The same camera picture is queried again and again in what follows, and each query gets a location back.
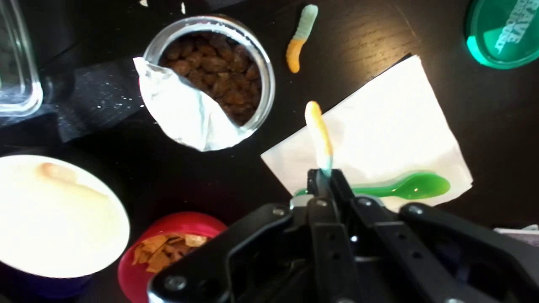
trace black table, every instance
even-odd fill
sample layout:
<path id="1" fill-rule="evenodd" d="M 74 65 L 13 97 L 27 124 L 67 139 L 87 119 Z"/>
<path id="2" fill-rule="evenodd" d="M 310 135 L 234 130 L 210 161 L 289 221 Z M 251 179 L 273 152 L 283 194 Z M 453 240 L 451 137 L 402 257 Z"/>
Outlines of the black table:
<path id="1" fill-rule="evenodd" d="M 175 146 L 160 132 L 139 109 L 129 65 L 161 28 L 183 18 L 180 4 L 150 0 L 143 9 L 134 0 L 22 0 L 40 73 L 54 85 L 47 103 L 129 105 L 121 122 L 84 122 L 84 130 L 96 132 L 67 146 L 43 139 L 35 146 L 111 184 L 128 210 L 133 238 L 175 211 L 202 211 L 230 225 L 261 204 L 286 203 L 288 193 L 259 156 L 303 127 L 308 100 L 328 110 L 406 55 L 421 58 L 475 179 L 470 193 L 441 208 L 485 226 L 539 221 L 539 65 L 515 72 L 478 66 L 463 43 L 468 0 L 313 0 L 320 16 L 298 77 L 288 73 L 283 55 L 306 2 L 187 0 L 187 16 L 222 13 L 249 26 L 276 70 L 276 102 L 264 127 L 214 154 Z M 64 90 L 62 80 L 86 83 Z M 55 120 L 42 120 L 25 134 L 50 124 Z M 99 274 L 79 302 L 124 302 L 114 270 Z"/>

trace white bowl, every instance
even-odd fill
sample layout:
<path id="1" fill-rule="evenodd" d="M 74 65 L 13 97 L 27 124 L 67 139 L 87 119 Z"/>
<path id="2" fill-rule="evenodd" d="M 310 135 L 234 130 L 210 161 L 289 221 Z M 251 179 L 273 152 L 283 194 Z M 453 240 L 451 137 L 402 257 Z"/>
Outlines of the white bowl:
<path id="1" fill-rule="evenodd" d="M 69 171 L 75 184 L 43 178 L 42 164 Z M 72 196 L 81 191 L 101 199 Z M 0 240 L 6 267 L 45 279 L 81 279 L 121 257 L 129 221 L 114 193 L 89 173 L 49 157 L 11 156 L 0 159 Z"/>

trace spoon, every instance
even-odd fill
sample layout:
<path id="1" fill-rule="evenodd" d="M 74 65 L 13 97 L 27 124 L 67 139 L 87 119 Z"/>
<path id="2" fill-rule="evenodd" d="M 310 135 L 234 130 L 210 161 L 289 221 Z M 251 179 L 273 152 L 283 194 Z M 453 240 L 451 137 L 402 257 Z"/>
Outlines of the spoon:
<path id="1" fill-rule="evenodd" d="M 433 173 L 414 173 L 387 186 L 353 188 L 353 196 L 374 196 L 374 198 L 401 198 L 406 201 L 429 199 L 443 196 L 449 191 L 449 183 Z"/>

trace yellow gummy worm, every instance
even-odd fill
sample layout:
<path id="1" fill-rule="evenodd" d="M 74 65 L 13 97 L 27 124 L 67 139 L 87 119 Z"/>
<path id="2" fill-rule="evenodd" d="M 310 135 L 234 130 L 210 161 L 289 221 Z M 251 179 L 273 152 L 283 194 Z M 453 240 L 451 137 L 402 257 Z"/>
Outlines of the yellow gummy worm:
<path id="1" fill-rule="evenodd" d="M 316 6 L 303 8 L 301 18 L 298 23 L 298 29 L 293 34 L 291 41 L 288 43 L 286 65 L 293 75 L 296 75 L 299 72 L 299 55 L 301 55 L 303 45 L 306 43 L 313 26 L 315 26 L 316 18 L 318 18 Z"/>
<path id="2" fill-rule="evenodd" d="M 316 102 L 308 102 L 305 107 L 305 122 L 306 129 L 311 134 L 316 151 L 316 166 L 323 176 L 331 178 L 333 169 L 333 147 L 330 134 L 321 120 L 321 110 Z"/>

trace teal object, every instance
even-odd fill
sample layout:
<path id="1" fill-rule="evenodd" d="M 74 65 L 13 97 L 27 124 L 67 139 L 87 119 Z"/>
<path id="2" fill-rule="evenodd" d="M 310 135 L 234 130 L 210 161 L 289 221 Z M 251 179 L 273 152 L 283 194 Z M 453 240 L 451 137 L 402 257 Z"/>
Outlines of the teal object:
<path id="1" fill-rule="evenodd" d="M 493 70 L 539 60 L 539 0 L 475 0 L 468 11 L 466 48 Z"/>
<path id="2" fill-rule="evenodd" d="M 374 196 L 374 198 L 401 198 L 406 201 L 429 199 L 443 196 L 451 189 L 451 184 L 433 173 L 414 173 L 385 186 L 353 188 L 353 196 Z"/>
<path id="3" fill-rule="evenodd" d="M 296 40 L 308 40 L 310 33 L 313 31 L 315 21 L 318 18 L 318 8 L 310 4 L 305 6 L 301 11 L 301 18 L 296 28 L 296 33 L 293 34 L 293 38 Z"/>

